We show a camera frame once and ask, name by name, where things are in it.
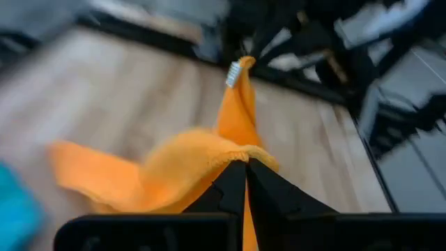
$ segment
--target wooden surface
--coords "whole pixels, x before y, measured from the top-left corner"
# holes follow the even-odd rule
[[[211,127],[226,73],[114,37],[73,29],[2,77],[0,158],[47,212],[33,250],[89,211],[60,189],[47,159],[56,139],[141,161],[153,146],[194,126]],[[389,211],[347,111],[253,79],[259,133],[280,174],[341,212]]]

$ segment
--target teal object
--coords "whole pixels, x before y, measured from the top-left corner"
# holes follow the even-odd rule
[[[0,162],[0,250],[24,250],[43,222],[43,211],[4,162]]]

